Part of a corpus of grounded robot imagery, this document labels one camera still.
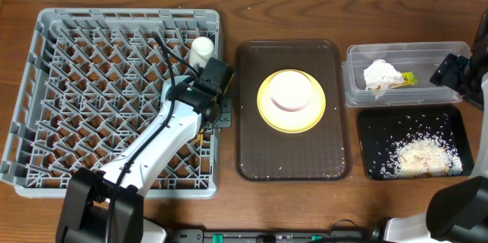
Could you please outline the wooden chopstick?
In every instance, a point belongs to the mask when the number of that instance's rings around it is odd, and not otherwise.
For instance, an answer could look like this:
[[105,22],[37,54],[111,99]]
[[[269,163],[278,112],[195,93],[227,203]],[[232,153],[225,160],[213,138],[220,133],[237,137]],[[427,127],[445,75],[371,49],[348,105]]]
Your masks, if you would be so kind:
[[204,141],[204,129],[201,129],[197,136],[196,136],[196,140],[193,141],[194,145],[195,146],[202,146],[203,145],[203,141]]

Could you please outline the white cup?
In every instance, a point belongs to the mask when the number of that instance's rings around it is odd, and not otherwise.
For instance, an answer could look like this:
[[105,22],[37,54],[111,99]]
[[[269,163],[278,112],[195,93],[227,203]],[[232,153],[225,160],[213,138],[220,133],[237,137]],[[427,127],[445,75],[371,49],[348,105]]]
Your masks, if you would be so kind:
[[197,37],[191,43],[189,64],[194,68],[204,68],[214,56],[214,43],[208,37]]

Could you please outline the yellow green snack wrapper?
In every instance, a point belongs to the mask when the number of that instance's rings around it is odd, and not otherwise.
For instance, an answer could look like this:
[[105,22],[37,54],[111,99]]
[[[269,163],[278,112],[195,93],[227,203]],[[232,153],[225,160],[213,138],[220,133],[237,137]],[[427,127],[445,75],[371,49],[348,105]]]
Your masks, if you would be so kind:
[[418,79],[414,76],[412,72],[402,72],[402,80],[389,85],[389,88],[399,88],[408,85],[416,85]]

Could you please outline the white tissue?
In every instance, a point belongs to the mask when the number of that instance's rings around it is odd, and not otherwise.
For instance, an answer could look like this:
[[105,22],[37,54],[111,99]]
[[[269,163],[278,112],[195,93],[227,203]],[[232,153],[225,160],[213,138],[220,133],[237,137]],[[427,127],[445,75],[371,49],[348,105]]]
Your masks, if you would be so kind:
[[374,93],[375,99],[383,96],[392,86],[404,83],[403,74],[384,59],[376,59],[364,71],[366,90]]

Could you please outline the yellow round plate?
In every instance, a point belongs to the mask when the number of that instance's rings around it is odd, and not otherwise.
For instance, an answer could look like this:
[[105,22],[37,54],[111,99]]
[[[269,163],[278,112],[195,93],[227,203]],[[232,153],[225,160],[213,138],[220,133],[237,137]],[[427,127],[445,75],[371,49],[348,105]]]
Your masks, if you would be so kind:
[[[287,112],[276,107],[270,98],[271,79],[279,72],[294,70],[305,74],[312,82],[313,99],[308,106],[297,112]],[[262,119],[273,129],[283,133],[302,133],[313,128],[323,117],[326,109],[326,96],[320,83],[310,74],[296,70],[284,69],[269,75],[260,85],[256,103]]]

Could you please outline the pink shallow bowl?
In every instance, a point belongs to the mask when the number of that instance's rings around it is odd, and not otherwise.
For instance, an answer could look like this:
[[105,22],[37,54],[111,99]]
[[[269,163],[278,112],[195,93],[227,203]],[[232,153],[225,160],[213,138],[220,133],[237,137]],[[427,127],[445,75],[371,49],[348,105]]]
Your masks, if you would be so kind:
[[313,99],[311,80],[299,71],[287,70],[275,75],[269,85],[272,103],[287,112],[304,109]]

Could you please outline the light blue bowl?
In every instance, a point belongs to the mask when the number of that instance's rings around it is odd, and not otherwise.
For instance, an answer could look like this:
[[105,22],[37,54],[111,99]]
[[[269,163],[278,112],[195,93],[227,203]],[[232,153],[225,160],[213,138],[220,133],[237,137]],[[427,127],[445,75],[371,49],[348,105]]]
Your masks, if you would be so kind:
[[[178,75],[175,76],[175,84],[178,85],[181,82],[188,83],[190,85],[193,85],[194,77],[190,75]],[[161,103],[163,104],[166,100],[167,97],[172,89],[172,81],[171,79],[168,79],[163,83],[162,86],[162,93],[161,93]]]

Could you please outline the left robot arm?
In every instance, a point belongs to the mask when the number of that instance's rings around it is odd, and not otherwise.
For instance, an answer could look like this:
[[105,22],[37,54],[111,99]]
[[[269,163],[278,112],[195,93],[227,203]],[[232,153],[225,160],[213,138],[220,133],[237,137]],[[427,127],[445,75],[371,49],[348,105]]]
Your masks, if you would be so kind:
[[166,230],[144,218],[149,189],[178,150],[220,117],[229,79],[173,82],[153,122],[99,171],[80,168],[69,181],[57,242],[164,242]]

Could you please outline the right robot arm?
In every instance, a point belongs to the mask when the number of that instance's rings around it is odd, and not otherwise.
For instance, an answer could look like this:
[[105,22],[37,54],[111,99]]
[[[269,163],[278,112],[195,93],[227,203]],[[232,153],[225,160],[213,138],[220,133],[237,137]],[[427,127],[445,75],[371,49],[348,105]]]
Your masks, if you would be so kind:
[[470,178],[438,191],[427,212],[392,218],[376,228],[375,242],[487,241],[487,13],[480,19],[471,57],[449,54],[430,78],[483,111],[480,147]]

